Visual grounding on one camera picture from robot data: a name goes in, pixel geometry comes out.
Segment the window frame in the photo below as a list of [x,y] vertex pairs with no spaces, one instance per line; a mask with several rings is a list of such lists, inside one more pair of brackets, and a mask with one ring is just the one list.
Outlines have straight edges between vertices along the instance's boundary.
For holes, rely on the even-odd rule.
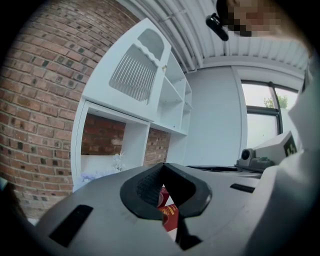
[[255,115],[264,115],[264,116],[273,116],[276,118],[276,126],[277,126],[277,134],[280,135],[284,132],[282,115],[281,115],[281,108],[279,99],[277,96],[276,88],[286,90],[293,93],[298,93],[298,90],[289,88],[283,85],[279,85],[273,82],[261,82],[261,81],[254,81],[254,80],[241,80],[241,86],[243,84],[247,85],[254,85],[254,86],[265,86],[269,87],[271,92],[272,101],[274,104],[274,108],[270,107],[263,107],[263,106],[251,106],[246,105],[246,113],[247,114],[255,114]]

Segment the ceiling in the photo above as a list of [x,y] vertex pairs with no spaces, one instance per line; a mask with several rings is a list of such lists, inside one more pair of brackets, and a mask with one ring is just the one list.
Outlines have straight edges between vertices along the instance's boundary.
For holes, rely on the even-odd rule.
[[182,68],[259,66],[303,78],[308,54],[296,41],[239,37],[223,42],[206,24],[216,0],[117,0],[139,19],[149,18],[172,45]]

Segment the tree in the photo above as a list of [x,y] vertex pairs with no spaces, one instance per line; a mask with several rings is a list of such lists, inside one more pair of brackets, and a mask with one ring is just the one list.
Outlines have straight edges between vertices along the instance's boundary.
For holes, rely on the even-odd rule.
[[[278,96],[279,104],[281,109],[286,109],[288,107],[288,97],[287,96]],[[266,108],[275,108],[274,101],[272,98],[264,98],[263,103]]]

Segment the ceiling beam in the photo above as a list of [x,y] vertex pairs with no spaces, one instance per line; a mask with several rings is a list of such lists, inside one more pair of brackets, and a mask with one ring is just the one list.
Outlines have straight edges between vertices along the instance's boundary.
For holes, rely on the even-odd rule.
[[283,62],[266,58],[252,56],[219,56],[209,57],[203,60],[203,68],[213,68],[222,66],[246,66],[264,68],[282,72],[297,77],[299,79],[304,79],[305,77],[305,72],[301,69],[285,64]]

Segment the corrugated metal ceiling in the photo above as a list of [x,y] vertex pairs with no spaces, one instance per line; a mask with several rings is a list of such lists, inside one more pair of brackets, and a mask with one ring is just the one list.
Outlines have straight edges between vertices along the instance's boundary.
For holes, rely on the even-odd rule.
[[255,61],[271,60],[275,65],[287,65],[300,75],[307,67],[307,51],[296,41],[239,37],[229,31],[229,40],[223,42],[205,24],[206,16],[216,12],[216,0],[118,1],[138,18],[149,18],[161,28],[167,39],[171,40],[177,59],[189,71],[193,69],[190,60],[194,67],[202,68],[208,60],[214,62],[215,57],[221,59],[222,56],[235,57],[233,60],[237,60],[236,57],[252,57],[250,59]]

